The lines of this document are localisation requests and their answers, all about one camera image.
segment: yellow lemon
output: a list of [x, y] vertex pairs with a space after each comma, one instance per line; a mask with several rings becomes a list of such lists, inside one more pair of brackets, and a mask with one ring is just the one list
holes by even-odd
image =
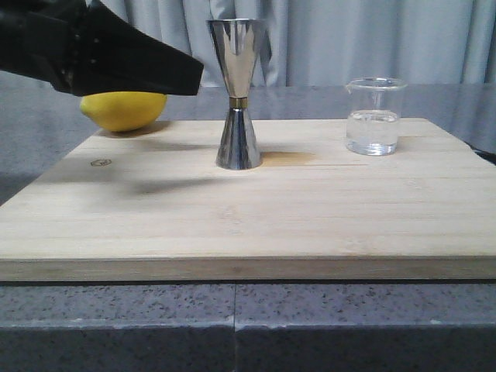
[[110, 91], [86, 95], [79, 108], [98, 126], [126, 132], [150, 124], [164, 110], [167, 96], [145, 91]]

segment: jigger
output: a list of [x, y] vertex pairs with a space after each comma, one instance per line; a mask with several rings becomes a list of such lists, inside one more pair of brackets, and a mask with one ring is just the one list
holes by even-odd
[[229, 112], [217, 165], [225, 169], [258, 167], [262, 160], [248, 114], [248, 93], [265, 34], [265, 22], [261, 19], [215, 19], [207, 23], [229, 94]]

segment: gray curtain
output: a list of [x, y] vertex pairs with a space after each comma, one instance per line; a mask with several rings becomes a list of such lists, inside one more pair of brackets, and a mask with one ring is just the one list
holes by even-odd
[[205, 64], [222, 86], [206, 19], [265, 18], [254, 85], [496, 81], [496, 0], [103, 0], [148, 35]]

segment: granite countertop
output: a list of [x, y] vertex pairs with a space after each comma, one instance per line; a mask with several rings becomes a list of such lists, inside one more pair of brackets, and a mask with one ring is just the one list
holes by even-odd
[[[0, 203], [97, 128], [79, 98], [0, 91]], [[160, 120], [224, 119], [224, 88]], [[412, 85], [423, 117], [496, 153], [496, 84]], [[342, 119], [343, 87], [253, 88], [252, 119]], [[496, 282], [2, 283], [0, 370], [496, 370]]]

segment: water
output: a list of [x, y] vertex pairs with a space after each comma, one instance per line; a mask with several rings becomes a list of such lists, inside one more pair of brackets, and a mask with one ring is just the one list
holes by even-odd
[[398, 121], [391, 111], [354, 111], [348, 116], [346, 147], [364, 155], [393, 153], [398, 142]]

